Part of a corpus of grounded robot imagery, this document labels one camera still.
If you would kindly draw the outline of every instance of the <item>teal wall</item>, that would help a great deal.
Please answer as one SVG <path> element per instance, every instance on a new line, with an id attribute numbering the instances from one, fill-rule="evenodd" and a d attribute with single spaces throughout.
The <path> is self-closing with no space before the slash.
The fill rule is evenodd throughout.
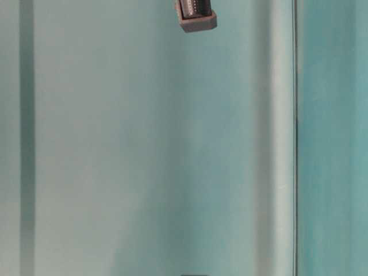
<path id="1" fill-rule="evenodd" d="M 292 275 L 291 1 L 0 3 L 0 274 Z"/>
<path id="2" fill-rule="evenodd" d="M 298 1 L 299 275 L 365 275 L 365 1 Z"/>

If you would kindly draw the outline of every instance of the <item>dark object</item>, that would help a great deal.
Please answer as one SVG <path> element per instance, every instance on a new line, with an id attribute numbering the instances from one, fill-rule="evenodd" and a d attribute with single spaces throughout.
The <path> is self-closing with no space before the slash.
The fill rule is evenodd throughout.
<path id="1" fill-rule="evenodd" d="M 217 27 L 217 16 L 210 0 L 177 0 L 175 8 L 179 24 L 186 33 Z"/>

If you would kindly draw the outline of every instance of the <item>frosted glass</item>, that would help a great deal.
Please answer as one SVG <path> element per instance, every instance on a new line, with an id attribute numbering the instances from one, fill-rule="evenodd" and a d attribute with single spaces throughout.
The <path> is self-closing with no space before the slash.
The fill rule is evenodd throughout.
<path id="1" fill-rule="evenodd" d="M 291 1 L 0 3 L 1 275 L 293 274 Z"/>
<path id="2" fill-rule="evenodd" d="M 368 273 L 366 1 L 298 1 L 299 275 Z"/>

